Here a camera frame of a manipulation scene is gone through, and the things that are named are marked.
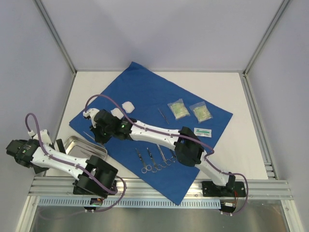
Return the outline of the white gauze pad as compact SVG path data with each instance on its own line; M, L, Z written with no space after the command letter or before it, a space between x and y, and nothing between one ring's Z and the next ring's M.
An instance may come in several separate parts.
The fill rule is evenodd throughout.
M133 105L132 102L126 101L122 104L122 108L125 110L127 114L131 114L134 111L135 106Z
M124 114L122 113L122 111L119 108L112 109L111 114L113 116L117 117L118 119L122 119L124 117Z

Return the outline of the steel pointed scissors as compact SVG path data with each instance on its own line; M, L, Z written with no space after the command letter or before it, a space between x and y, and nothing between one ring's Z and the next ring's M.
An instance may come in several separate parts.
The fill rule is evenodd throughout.
M161 158L162 158L162 160L163 160L163 161L161 162L161 166L162 166L163 168L166 168L166 167L167 167L166 159L165 159L165 157L164 157L164 154L163 154L163 151L162 151L160 145L157 145L157 148L158 148L159 153L160 153L160 155L161 155Z

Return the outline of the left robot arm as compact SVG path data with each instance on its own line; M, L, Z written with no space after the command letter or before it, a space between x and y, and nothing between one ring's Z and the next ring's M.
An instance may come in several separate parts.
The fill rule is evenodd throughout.
M118 170L97 156L78 158L54 150L48 145L40 146L36 139L12 140L6 147L6 153L16 163L30 168L35 173L47 169L58 169L72 176L73 194L97 195L107 198L118 192L116 175Z

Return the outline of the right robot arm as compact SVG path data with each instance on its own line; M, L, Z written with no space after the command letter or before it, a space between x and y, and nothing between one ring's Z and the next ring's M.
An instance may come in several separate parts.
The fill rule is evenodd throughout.
M91 120L90 130L95 141L107 143L111 138L149 142L173 150L177 161L187 167L196 167L212 181L208 190L224 196L235 190L235 176L215 168L208 157L214 150L204 145L188 127L181 130L168 130L147 125L139 120L124 116L119 119L106 110L91 108L83 112L83 117Z

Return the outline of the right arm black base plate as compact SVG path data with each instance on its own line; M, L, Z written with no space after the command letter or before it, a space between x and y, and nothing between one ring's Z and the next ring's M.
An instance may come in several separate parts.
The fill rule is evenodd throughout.
M204 197L246 197L246 189L243 182L236 181L226 186L217 186L211 181L202 181L202 194Z

